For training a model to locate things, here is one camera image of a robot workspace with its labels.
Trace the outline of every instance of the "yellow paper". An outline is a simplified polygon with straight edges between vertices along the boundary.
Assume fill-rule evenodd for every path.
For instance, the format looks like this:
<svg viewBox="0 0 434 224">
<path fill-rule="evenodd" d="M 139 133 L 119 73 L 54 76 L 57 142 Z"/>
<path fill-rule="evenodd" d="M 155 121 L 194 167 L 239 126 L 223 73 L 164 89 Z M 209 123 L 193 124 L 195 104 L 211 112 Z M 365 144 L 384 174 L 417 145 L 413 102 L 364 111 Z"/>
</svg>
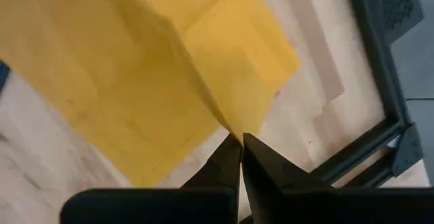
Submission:
<svg viewBox="0 0 434 224">
<path fill-rule="evenodd" d="M 0 0 L 0 58 L 132 184 L 218 124 L 259 130 L 298 69 L 263 0 Z"/>
</svg>

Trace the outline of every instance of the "yellow envelope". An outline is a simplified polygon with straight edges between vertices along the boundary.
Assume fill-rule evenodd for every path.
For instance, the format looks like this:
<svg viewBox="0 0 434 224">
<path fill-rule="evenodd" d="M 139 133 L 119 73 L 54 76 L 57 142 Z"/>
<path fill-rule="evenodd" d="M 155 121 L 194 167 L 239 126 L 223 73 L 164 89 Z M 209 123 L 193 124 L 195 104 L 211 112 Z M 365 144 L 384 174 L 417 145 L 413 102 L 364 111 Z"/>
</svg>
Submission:
<svg viewBox="0 0 434 224">
<path fill-rule="evenodd" d="M 0 0 L 0 58 L 133 185 L 219 124 L 255 133 L 299 62 L 263 0 Z"/>
</svg>

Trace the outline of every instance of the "black plastic frame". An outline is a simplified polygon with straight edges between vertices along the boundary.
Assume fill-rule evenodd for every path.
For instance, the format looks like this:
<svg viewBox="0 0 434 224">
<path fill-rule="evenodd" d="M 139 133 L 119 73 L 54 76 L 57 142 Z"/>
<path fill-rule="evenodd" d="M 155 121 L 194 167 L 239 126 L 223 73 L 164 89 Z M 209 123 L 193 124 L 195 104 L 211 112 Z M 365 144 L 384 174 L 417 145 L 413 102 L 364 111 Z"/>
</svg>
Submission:
<svg viewBox="0 0 434 224">
<path fill-rule="evenodd" d="M 385 119 L 311 172 L 328 184 L 336 182 L 396 138 L 399 140 L 396 148 L 357 175 L 347 187 L 377 187 L 422 159 L 420 139 L 416 126 L 408 114 L 390 50 L 388 36 L 394 30 L 384 30 L 384 13 L 380 8 L 380 1 L 351 0 L 351 3 L 380 93 Z M 400 35 L 423 18 L 418 0 L 412 0 L 412 4 L 415 6 L 414 11 L 408 18 L 412 20 L 413 25 L 404 20 L 407 30 L 398 28 Z M 415 157 L 408 159 L 397 154 L 399 148 L 404 145 L 414 145 Z"/>
</svg>

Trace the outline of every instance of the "gray surface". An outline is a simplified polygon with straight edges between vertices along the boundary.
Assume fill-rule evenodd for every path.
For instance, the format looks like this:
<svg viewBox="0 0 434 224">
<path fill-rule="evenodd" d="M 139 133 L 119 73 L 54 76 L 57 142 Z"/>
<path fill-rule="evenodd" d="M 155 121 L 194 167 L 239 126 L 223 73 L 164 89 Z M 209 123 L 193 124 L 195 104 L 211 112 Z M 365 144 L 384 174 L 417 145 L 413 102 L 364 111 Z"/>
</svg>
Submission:
<svg viewBox="0 0 434 224">
<path fill-rule="evenodd" d="M 391 49 L 408 111 L 420 134 L 428 178 L 434 183 L 434 0 L 420 2 L 424 20 Z"/>
<path fill-rule="evenodd" d="M 419 131 L 429 181 L 434 183 L 434 101 L 408 101 L 407 106 Z"/>
<path fill-rule="evenodd" d="M 434 0 L 420 0 L 424 20 L 392 44 L 406 98 L 434 98 Z"/>
</svg>

